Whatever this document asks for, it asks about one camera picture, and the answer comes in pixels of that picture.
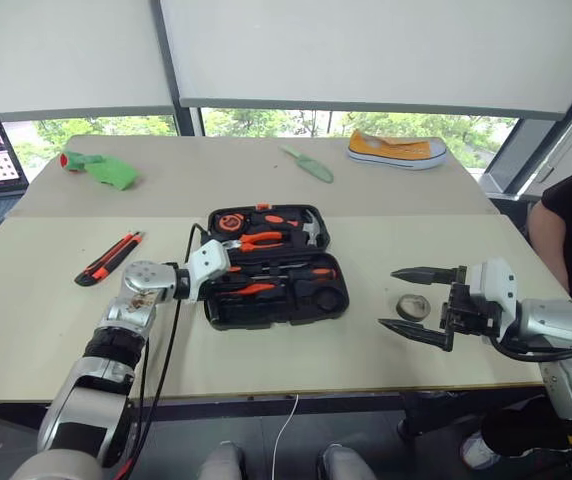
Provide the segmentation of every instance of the orange pliers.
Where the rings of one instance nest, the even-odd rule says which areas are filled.
[[[261,248],[274,248],[280,247],[283,243],[261,243],[268,240],[282,240],[284,238],[282,232],[261,232],[255,233],[253,235],[242,235],[239,240],[228,240],[223,242],[222,246],[226,249],[239,248],[240,252],[252,252],[253,250],[258,250]]]

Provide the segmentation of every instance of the table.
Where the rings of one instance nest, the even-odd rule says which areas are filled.
[[[301,170],[284,144],[325,163],[335,182]],[[138,183],[120,192],[55,160],[12,214],[194,217],[264,202],[310,203],[326,216],[498,213],[450,153],[437,168],[408,171],[354,162],[347,146],[348,139],[76,136],[67,149],[121,158],[141,172]]]
[[[537,365],[514,362],[457,336],[455,350],[413,343],[381,327],[389,302],[403,293],[428,298],[436,328],[444,285],[417,286],[389,272],[407,266],[452,267],[502,256],[512,265],[518,297],[567,298],[562,287],[501,215],[326,216],[329,252],[342,267],[351,305],[339,319],[265,330],[219,332],[201,305],[184,306],[164,398],[280,392],[349,392],[536,385]],[[189,226],[200,218],[9,218],[0,227],[0,401],[49,401],[81,355],[123,266],[81,288],[73,277],[127,230],[147,233],[129,261],[178,260]],[[170,330],[172,305],[152,332],[152,396]]]

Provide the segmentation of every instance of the tool case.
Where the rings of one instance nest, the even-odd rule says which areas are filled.
[[[337,318],[348,290],[330,235],[311,205],[258,205],[212,212],[201,242],[228,248],[231,269],[210,282],[204,309],[218,330],[268,328]]]

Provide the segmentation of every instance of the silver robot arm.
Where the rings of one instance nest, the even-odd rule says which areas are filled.
[[[133,420],[128,395],[157,305],[173,299],[196,302],[202,285],[229,268],[226,250],[214,240],[193,252],[185,269],[130,264],[119,295],[42,421],[39,453],[12,480],[101,479],[102,467],[115,465],[126,446]]]
[[[501,258],[471,268],[415,267],[391,274],[413,283],[450,284],[440,328],[428,330],[405,320],[380,319],[400,335],[453,349],[455,333],[481,335],[500,353],[537,362],[555,412],[562,419],[572,448],[572,300],[517,302],[517,280]]]

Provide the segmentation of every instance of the window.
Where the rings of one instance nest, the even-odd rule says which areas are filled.
[[[348,137],[355,129],[389,137],[441,137],[478,177],[508,137],[516,118],[427,113],[331,112],[202,108],[205,135]]]
[[[172,115],[9,122],[4,128],[29,181],[73,135],[177,135]]]

